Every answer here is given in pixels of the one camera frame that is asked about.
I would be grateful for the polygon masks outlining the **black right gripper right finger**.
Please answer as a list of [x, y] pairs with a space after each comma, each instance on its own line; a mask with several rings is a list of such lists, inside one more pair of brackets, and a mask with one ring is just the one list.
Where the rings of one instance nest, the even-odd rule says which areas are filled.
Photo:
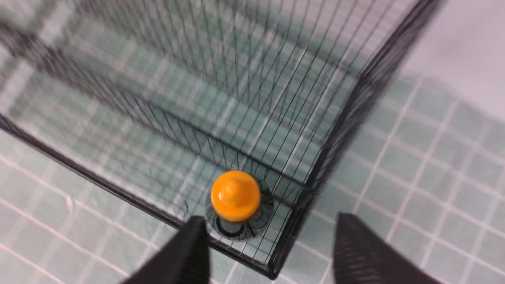
[[336, 284], [437, 284], [359, 217], [339, 212], [334, 239]]

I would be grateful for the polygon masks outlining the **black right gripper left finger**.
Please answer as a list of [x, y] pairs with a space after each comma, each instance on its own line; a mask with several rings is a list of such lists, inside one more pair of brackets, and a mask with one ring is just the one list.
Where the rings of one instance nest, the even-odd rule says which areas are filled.
[[209, 234], [205, 219], [189, 218], [175, 236], [123, 283], [209, 284]]

